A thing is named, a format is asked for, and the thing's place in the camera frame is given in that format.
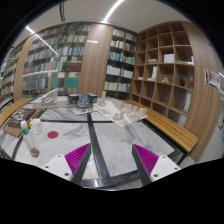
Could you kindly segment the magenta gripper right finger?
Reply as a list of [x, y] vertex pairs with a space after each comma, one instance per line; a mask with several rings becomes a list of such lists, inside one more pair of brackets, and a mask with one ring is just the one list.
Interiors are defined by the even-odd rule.
[[132, 145], [132, 155], [143, 185], [147, 185], [180, 170], [180, 167], [168, 156], [158, 156], [137, 144]]

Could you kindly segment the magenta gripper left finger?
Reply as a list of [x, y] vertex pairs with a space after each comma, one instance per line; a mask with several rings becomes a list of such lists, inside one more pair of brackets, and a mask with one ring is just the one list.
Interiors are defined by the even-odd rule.
[[43, 166], [43, 169], [79, 185], [90, 155], [91, 144], [88, 143], [66, 155], [57, 154]]

